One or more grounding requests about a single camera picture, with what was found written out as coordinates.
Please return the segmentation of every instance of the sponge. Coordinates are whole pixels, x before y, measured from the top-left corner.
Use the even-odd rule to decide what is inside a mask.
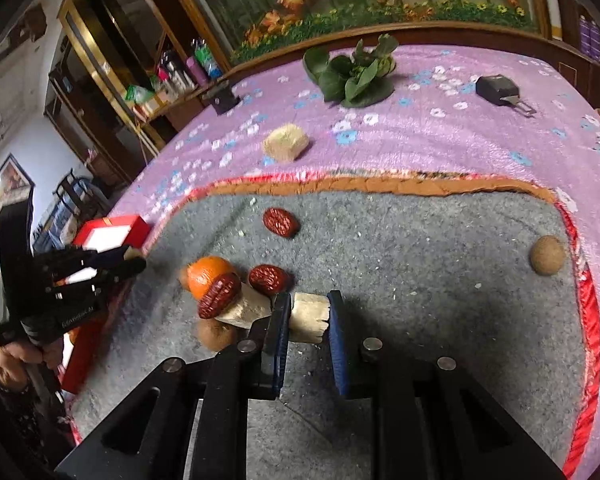
[[[292,162],[309,145],[309,137],[295,124],[284,124],[273,130],[262,143],[265,155],[276,162]]]

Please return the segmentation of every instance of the floral bedspread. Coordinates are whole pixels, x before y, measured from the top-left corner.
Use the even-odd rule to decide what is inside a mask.
[[[363,110],[325,104],[302,64],[235,87],[240,105],[205,110],[131,185],[112,214],[165,221],[197,187],[245,175],[302,171],[419,170],[500,174],[555,190],[580,234],[600,303],[600,118],[547,63],[471,47],[401,46],[391,97]],[[538,113],[526,118],[475,94],[479,75],[504,74]],[[261,142],[285,123],[312,144],[290,164]],[[600,402],[575,479],[600,463]]]

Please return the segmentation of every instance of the purple bottle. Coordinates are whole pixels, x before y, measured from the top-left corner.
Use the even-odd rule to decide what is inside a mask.
[[[600,61],[600,28],[596,22],[591,22],[591,57]]]
[[[194,79],[200,86],[205,86],[209,82],[209,78],[208,76],[206,76],[206,72],[198,64],[195,57],[190,56],[189,58],[187,58],[187,68],[189,69],[189,72],[191,72],[191,75],[194,77]]]
[[[591,56],[591,26],[584,16],[580,16],[580,51]]]

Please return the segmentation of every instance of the gray felt mat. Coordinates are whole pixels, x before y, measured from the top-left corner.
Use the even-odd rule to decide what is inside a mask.
[[[298,217],[294,240],[264,228],[270,206]],[[192,336],[196,305],[176,277],[187,262],[218,254],[245,272],[260,263],[288,269],[303,292],[338,288],[368,335],[418,356],[455,357],[562,465],[584,350],[570,264],[550,278],[529,267],[528,250],[545,234],[566,241],[557,211],[504,192],[190,203],[167,225],[120,307],[75,403],[78,427],[87,434],[163,359],[210,356]],[[290,344],[280,400],[250,403],[247,478],[369,476],[370,403],[337,397],[327,348]]]

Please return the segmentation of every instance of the person's arm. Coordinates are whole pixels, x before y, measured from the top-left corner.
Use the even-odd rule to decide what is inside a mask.
[[[10,343],[0,346],[0,396],[13,416],[20,436],[41,462],[46,463],[40,428],[36,418],[35,391],[29,383],[24,363],[42,364],[57,368],[62,362],[62,340],[42,349],[30,342]]]

